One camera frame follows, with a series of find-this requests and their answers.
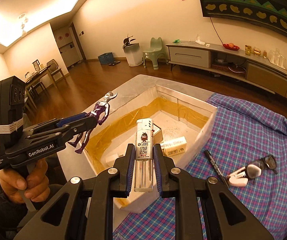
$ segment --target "yellow tape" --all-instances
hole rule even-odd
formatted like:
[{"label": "yellow tape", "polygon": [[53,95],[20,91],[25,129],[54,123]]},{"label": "yellow tape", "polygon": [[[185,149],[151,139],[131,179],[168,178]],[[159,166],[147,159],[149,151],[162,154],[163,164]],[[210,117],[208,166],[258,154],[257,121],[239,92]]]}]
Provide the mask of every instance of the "yellow tape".
[{"label": "yellow tape", "polygon": [[[187,106],[183,106],[181,104],[158,97],[154,99],[149,105],[137,108],[125,114],[123,117],[114,120],[106,128],[90,138],[85,148],[90,157],[89,159],[93,164],[94,171],[99,174],[106,169],[100,162],[100,159],[114,138],[122,135],[129,129],[134,128],[137,125],[138,119],[150,118],[153,114],[160,110],[163,110],[176,117],[184,118],[189,123],[199,128],[204,127],[209,119],[208,117],[190,109]],[[122,207],[125,207],[129,204],[126,199],[117,200],[122,205]]]}]

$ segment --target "ceiling light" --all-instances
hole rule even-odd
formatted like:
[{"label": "ceiling light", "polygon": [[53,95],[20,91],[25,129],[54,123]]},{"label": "ceiling light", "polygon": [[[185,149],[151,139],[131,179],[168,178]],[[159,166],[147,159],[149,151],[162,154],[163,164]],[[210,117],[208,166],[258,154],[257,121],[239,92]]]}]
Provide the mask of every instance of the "ceiling light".
[{"label": "ceiling light", "polygon": [[18,20],[19,22],[21,22],[21,29],[22,29],[21,37],[24,37],[27,35],[27,32],[24,30],[25,23],[27,23],[29,20],[25,13],[19,15]]},{"label": "ceiling light", "polygon": [[38,5],[38,2],[33,4],[33,6],[27,7],[25,7],[24,3],[23,5],[18,5],[16,9],[22,8],[25,11],[29,11],[29,19],[26,13],[21,14],[18,19],[10,18],[8,15],[11,15],[11,12],[8,15],[3,13],[3,8],[0,5],[0,44],[8,47],[20,38],[23,35],[22,24],[24,24],[24,31],[29,32],[44,22],[70,12],[77,2],[78,0],[49,0],[48,3],[45,3],[47,4],[46,6],[36,8],[34,6]]}]

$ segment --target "action figure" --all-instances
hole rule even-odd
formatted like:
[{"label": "action figure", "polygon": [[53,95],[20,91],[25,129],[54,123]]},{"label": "action figure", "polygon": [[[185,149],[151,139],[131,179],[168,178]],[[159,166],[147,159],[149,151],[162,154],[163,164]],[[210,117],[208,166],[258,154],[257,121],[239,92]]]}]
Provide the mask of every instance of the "action figure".
[{"label": "action figure", "polygon": [[[116,98],[118,93],[116,93],[115,95],[112,92],[108,92],[103,98],[103,101],[99,101],[95,104],[93,110],[88,113],[86,116],[94,116],[96,117],[96,119],[98,120],[98,124],[102,125],[104,123],[105,120],[107,120],[108,116],[109,116],[109,109],[110,109],[110,105],[109,105],[109,101]],[[99,120],[100,115],[104,113],[104,116],[102,117],[101,120]],[[85,146],[87,145],[87,143],[89,142],[89,138],[90,138],[90,134],[92,132],[93,129],[87,131],[87,133],[85,134],[85,138],[82,142],[82,145],[80,147],[80,149],[75,150],[76,153],[81,154],[83,149],[85,148]],[[78,134],[77,139],[75,142],[68,142],[70,145],[72,145],[73,147],[77,147],[78,142],[81,140],[82,136],[83,136],[83,132]]]}]

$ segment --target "white lighter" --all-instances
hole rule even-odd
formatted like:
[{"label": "white lighter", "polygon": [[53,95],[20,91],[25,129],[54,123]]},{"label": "white lighter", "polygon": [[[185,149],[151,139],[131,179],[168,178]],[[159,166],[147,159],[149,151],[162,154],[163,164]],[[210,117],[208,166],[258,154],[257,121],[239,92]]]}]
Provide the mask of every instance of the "white lighter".
[{"label": "white lighter", "polygon": [[151,118],[137,120],[134,191],[153,191],[154,122]]}]

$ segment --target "green plastic chair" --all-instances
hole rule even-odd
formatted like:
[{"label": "green plastic chair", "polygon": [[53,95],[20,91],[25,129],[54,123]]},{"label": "green plastic chair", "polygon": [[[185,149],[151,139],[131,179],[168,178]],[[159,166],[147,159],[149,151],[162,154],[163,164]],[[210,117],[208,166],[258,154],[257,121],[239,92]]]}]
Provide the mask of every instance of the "green plastic chair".
[{"label": "green plastic chair", "polygon": [[166,58],[166,53],[162,46],[162,39],[159,37],[158,39],[151,38],[150,41],[150,49],[143,51],[143,67],[146,68],[146,59],[150,59],[153,62],[154,70],[159,69],[158,67],[158,59],[165,58],[168,64],[168,59]]}]

